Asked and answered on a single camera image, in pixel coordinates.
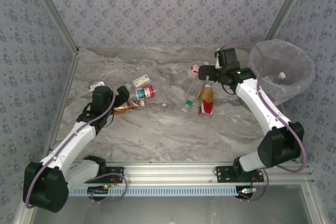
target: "marble surface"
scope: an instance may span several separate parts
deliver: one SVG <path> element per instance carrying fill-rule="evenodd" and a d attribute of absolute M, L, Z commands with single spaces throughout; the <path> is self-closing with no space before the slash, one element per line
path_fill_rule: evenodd
<path fill-rule="evenodd" d="M 109 161 L 232 161 L 252 152 L 263 134 L 255 117 L 215 83 L 214 115 L 197 116 L 198 104 L 188 114 L 180 108 L 192 79 L 193 64 L 215 63 L 216 47 L 199 48 L 88 48 L 80 49 L 79 62 L 55 145 L 72 129 L 91 101 L 88 85 L 104 79 L 114 88 L 147 73 L 157 92 L 145 107 L 116 115 L 79 154 Z M 241 65 L 248 53 L 236 49 Z"/>

